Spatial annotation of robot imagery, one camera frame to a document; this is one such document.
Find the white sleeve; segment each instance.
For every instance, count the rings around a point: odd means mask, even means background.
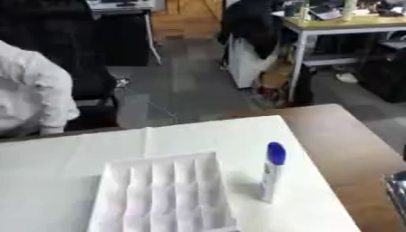
[[[73,81],[68,72],[37,53],[27,65],[24,80],[41,95],[42,134],[63,132],[66,122],[79,116],[72,97]]]

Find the wooden cabinet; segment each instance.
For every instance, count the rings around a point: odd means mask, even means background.
[[[158,39],[174,35],[207,38],[219,29],[220,0],[167,0],[166,6],[166,11],[152,16]]]

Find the blue cap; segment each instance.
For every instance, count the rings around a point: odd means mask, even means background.
[[[278,142],[270,142],[268,144],[267,157],[269,162],[275,165],[284,165],[286,160],[286,151]]]

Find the white tabletop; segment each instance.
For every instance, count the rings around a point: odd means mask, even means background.
[[[89,7],[92,11],[95,12],[105,12],[105,13],[115,13],[115,12],[129,12],[129,11],[137,11],[137,10],[151,10],[155,7],[155,0],[148,0],[143,1],[140,0],[138,2],[131,2],[135,4],[135,6],[121,6],[118,7],[117,4],[119,3],[97,3],[93,4],[91,1],[87,1]]]
[[[269,141],[287,149],[272,205],[257,199]],[[360,231],[277,116],[0,144],[0,231],[85,231],[105,162],[202,150],[217,152],[242,232]]]

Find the desk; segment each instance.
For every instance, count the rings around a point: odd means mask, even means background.
[[[127,15],[127,14],[143,14],[145,17],[145,24],[147,25],[147,36],[148,36],[148,45],[152,54],[154,55],[157,63],[159,65],[162,64],[162,60],[160,55],[157,52],[154,44],[154,38],[152,33],[152,22],[151,18],[151,10],[155,6],[155,1],[139,1],[134,2],[135,6],[125,6],[125,7],[118,7],[117,3],[97,3],[94,4],[90,1],[87,1],[89,7],[92,10],[93,17],[99,18],[103,15]]]
[[[281,115],[361,231],[404,231],[382,175],[405,170],[401,156],[338,105],[234,113]]]
[[[275,202],[257,199],[266,144],[286,145]],[[85,231],[103,164],[215,150],[241,232],[359,232],[278,116],[0,143],[0,231]]]
[[[289,101],[292,102],[295,98],[295,87],[305,56],[307,36],[405,31],[406,17],[358,15],[349,22],[344,22],[341,19],[299,22],[297,19],[285,17],[284,25],[299,35],[295,52],[295,67],[289,89]]]

